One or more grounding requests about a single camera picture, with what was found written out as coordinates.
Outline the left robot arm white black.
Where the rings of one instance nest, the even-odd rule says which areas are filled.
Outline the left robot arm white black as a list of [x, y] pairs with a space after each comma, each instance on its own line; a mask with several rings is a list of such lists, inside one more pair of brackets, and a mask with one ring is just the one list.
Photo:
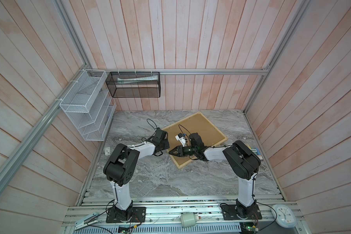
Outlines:
[[134, 175], [139, 159], [147, 156], [162, 155], [169, 149], [168, 133], [160, 128], [142, 143], [127, 146], [118, 144], [106, 162], [103, 173], [112, 185], [115, 194], [115, 206], [126, 211], [132, 206], [129, 181]]

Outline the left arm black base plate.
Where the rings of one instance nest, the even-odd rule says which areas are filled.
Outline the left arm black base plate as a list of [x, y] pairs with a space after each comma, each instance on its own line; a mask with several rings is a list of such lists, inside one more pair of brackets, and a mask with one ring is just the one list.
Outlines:
[[146, 207], [129, 207], [126, 211], [117, 207], [108, 210], [106, 223], [145, 222]]

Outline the light wooden picture frame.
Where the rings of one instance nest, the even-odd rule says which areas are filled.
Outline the light wooden picture frame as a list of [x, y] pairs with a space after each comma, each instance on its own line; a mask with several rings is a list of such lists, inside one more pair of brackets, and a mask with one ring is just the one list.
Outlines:
[[[190, 155], [190, 151], [186, 150], [185, 157], [177, 155], [177, 148], [185, 146], [187, 149], [196, 147], [203, 149], [213, 146], [222, 146], [228, 138], [201, 112], [189, 115], [167, 127], [163, 128], [168, 133], [169, 151], [174, 150], [175, 153], [170, 156], [178, 169], [182, 169], [186, 165], [193, 162], [196, 157]], [[185, 138], [186, 143], [182, 144], [181, 137]]]

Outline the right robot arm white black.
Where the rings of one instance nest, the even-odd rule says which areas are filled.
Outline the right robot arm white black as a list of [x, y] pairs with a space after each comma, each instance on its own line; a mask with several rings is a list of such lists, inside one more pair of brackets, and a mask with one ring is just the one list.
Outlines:
[[237, 211], [247, 214], [254, 208], [256, 205], [254, 180], [261, 160], [248, 146], [240, 140], [226, 146], [205, 146], [198, 133], [190, 134], [188, 137], [190, 145], [180, 134], [176, 139], [181, 145], [169, 151], [172, 156], [179, 158], [195, 156], [201, 161], [227, 160], [233, 172], [239, 177]]

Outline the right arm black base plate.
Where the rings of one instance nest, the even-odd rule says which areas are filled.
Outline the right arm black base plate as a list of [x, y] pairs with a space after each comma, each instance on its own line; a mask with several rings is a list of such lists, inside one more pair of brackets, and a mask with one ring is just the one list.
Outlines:
[[241, 205], [229, 205], [226, 203], [220, 204], [224, 220], [261, 220], [262, 214], [256, 203], [250, 207]]

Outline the wooden backing board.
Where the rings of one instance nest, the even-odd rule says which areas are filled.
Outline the wooden backing board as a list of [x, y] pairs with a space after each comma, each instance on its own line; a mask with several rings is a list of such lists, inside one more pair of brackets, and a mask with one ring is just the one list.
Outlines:
[[[162, 128], [162, 130], [168, 133], [170, 150], [177, 146], [181, 146], [181, 143], [175, 138], [176, 135], [180, 133], [186, 134], [187, 136], [190, 133], [198, 133], [205, 146], [220, 146], [228, 140], [227, 136], [225, 136], [201, 112], [189, 115], [178, 122]], [[188, 146], [190, 146], [191, 143], [188, 138], [187, 140]]]

